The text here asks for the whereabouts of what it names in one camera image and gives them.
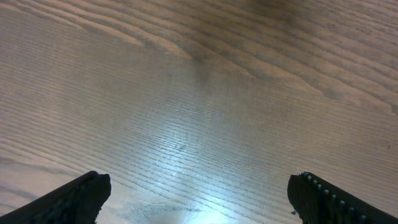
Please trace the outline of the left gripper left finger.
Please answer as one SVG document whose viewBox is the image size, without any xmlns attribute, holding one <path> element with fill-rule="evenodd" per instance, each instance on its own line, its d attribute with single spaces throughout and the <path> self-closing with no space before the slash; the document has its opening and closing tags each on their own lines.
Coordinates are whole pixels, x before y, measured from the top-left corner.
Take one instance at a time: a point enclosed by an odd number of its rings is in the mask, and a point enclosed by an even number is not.
<svg viewBox="0 0 398 224">
<path fill-rule="evenodd" d="M 111 195 L 108 174 L 90 171 L 50 193 L 1 216 L 3 224 L 95 224 Z"/>
</svg>

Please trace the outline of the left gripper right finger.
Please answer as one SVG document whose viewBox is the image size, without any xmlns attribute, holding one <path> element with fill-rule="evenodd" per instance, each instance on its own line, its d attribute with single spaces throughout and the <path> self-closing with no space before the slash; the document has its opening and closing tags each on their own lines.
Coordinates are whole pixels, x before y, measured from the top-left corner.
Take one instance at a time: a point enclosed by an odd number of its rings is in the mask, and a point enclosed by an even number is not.
<svg viewBox="0 0 398 224">
<path fill-rule="evenodd" d="M 397 224 L 396 217 L 310 172 L 291 175 L 287 195 L 306 224 Z"/>
</svg>

